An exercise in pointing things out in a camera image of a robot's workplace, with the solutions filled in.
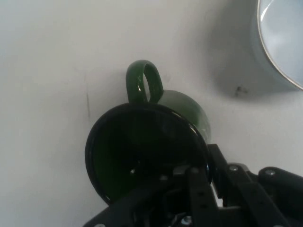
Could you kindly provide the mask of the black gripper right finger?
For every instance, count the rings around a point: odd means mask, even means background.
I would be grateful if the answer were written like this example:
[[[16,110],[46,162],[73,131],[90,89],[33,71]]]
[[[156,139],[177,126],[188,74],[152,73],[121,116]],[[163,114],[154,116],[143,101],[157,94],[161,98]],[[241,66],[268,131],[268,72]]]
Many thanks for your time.
[[[218,145],[209,144],[209,167],[224,210],[241,211],[249,226],[301,227],[303,178],[277,167],[258,174],[245,165],[228,163]]]

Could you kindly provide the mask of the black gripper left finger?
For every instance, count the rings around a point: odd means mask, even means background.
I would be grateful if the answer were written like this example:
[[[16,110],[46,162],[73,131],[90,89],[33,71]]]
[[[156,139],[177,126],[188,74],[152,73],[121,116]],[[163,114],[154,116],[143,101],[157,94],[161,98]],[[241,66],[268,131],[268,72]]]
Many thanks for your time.
[[[186,169],[168,179],[149,178],[89,220],[86,227],[219,227],[220,215],[207,175]]]

